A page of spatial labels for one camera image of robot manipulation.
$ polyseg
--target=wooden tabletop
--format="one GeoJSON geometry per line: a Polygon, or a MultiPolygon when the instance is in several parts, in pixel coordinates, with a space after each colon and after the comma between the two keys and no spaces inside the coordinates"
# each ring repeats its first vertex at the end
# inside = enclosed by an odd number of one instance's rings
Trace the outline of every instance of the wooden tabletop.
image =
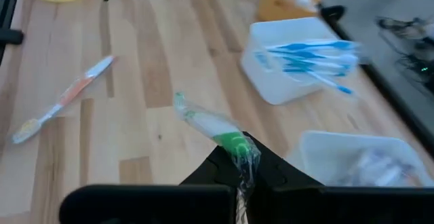
{"type": "Polygon", "coordinates": [[[178,184],[215,147],[180,121],[172,94],[230,115],[285,156],[305,130],[401,138],[434,164],[375,86],[357,71],[360,99],[324,90],[267,104],[239,68],[257,0],[18,0],[0,67],[0,223],[55,223],[59,203],[92,183],[178,184]],[[22,145],[7,135],[39,117],[103,56],[119,62],[22,145]]]}

